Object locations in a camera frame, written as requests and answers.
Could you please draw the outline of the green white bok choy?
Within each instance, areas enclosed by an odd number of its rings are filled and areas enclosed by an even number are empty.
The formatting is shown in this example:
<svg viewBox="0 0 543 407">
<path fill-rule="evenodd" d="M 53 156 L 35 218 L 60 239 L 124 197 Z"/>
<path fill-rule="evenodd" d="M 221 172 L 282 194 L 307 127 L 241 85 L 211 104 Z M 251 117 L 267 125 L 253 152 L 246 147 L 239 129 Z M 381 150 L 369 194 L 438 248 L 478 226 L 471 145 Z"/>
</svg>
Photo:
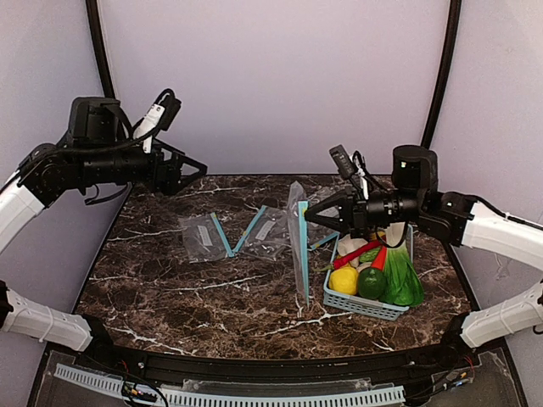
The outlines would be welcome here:
<svg viewBox="0 0 543 407">
<path fill-rule="evenodd" d="M 406 222 L 392 223 L 385 229 L 386 245 L 380 247 L 380 252 L 384 252 L 382 272 L 386 285 L 378 300 L 413 308 L 423 302 L 424 289 L 406 246 L 407 231 Z"/>
</svg>

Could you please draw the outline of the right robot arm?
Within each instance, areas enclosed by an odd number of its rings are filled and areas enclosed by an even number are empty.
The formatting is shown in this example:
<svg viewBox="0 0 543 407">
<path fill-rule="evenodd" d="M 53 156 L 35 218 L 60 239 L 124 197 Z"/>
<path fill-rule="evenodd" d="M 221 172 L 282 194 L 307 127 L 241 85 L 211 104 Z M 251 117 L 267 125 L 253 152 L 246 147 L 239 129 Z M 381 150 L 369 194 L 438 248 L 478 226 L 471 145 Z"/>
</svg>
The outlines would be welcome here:
<svg viewBox="0 0 543 407">
<path fill-rule="evenodd" d="M 340 176 L 351 184 L 319 203 L 299 201 L 292 208 L 290 236 L 299 241 L 292 248 L 306 267 L 310 223 L 366 239 L 365 245 L 341 257 L 344 263 L 378 248 L 372 265 L 357 276 L 352 292 L 358 299 L 401 307 L 423 301 L 422 285 L 406 253 L 410 224 L 443 243 L 542 267 L 541 225 L 509 215 L 479 196 L 439 192 L 435 152 L 416 145 L 394 148 L 390 189 L 367 172 L 359 153 L 348 155 L 342 146 L 329 153 Z"/>
</svg>

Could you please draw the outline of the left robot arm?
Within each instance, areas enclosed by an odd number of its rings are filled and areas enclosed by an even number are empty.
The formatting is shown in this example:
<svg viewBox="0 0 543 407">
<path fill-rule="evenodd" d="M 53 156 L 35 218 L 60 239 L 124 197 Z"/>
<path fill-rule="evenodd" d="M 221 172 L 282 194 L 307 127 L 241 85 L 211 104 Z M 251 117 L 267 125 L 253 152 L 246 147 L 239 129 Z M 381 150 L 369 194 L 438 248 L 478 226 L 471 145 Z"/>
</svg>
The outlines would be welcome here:
<svg viewBox="0 0 543 407">
<path fill-rule="evenodd" d="M 205 164 L 159 140 L 176 118 L 181 101 L 165 89 L 132 124 L 120 100 L 78 97 L 67 130 L 56 143 L 34 148 L 1 188 L 1 248 L 8 245 L 66 192 L 90 187 L 143 184 L 166 196 L 207 173 Z M 1 330 L 55 343 L 77 353 L 109 348 L 100 319 L 74 315 L 31 301 L 1 284 Z"/>
</svg>

